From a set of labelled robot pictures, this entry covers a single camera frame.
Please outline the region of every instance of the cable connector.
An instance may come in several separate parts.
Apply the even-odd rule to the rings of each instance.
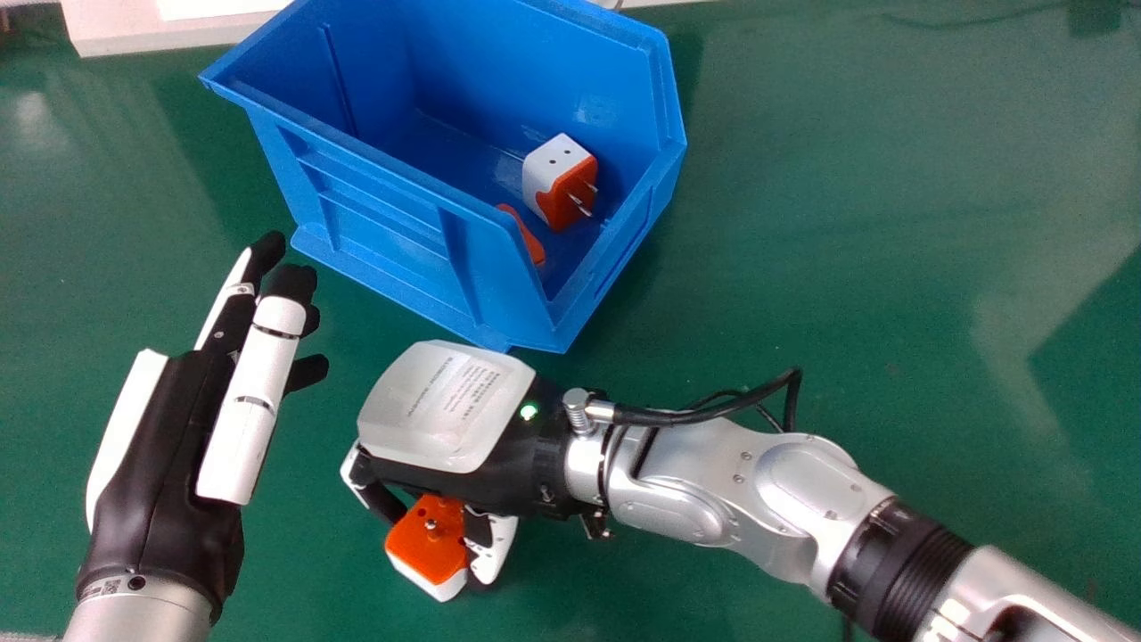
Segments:
[[[523,200],[556,231],[593,216],[596,180],[598,160],[566,133],[523,160]]]

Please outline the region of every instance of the blue plastic bin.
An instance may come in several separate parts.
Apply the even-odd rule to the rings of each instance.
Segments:
[[[569,348],[686,149],[665,36],[582,0],[298,0],[201,78],[249,113],[294,247],[500,351]],[[600,171],[594,218],[555,234],[520,182],[559,132]]]

